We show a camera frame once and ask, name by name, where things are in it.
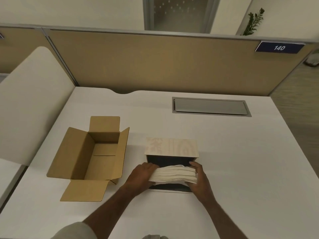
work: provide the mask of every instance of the floor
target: floor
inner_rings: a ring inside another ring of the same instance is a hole
[[[319,177],[319,67],[300,64],[271,97]]]

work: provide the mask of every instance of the sleeve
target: sleeve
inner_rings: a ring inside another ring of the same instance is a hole
[[[83,222],[63,227],[51,239],[97,239],[95,233]]]

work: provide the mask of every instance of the green leaves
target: green leaves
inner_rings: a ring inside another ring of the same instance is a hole
[[[255,13],[255,15],[253,15],[253,13],[249,13],[249,21],[247,24],[247,27],[243,33],[243,35],[247,36],[247,35],[251,35],[256,31],[256,27],[258,27],[261,23],[261,21],[264,19],[263,18],[263,14],[264,14],[265,10],[264,9],[260,9],[258,13]]]

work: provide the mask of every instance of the hand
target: hand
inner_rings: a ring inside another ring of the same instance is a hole
[[[209,180],[204,173],[203,167],[197,162],[189,162],[196,169],[197,172],[197,183],[189,183],[190,187],[197,199],[204,205],[208,206],[212,201],[215,201],[215,197],[209,184]]]
[[[133,196],[139,195],[155,184],[154,182],[150,182],[149,179],[157,168],[159,168],[158,165],[146,162],[137,165],[123,186],[131,190]]]

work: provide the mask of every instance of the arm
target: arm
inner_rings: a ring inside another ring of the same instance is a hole
[[[131,200],[153,185],[148,180],[157,168],[157,165],[146,162],[138,165],[125,184],[83,221],[91,227],[98,239],[107,239]]]
[[[203,204],[211,217],[221,239],[247,239],[215,200],[211,185],[203,167],[197,162],[189,162],[197,172],[197,183],[187,183],[197,199]]]

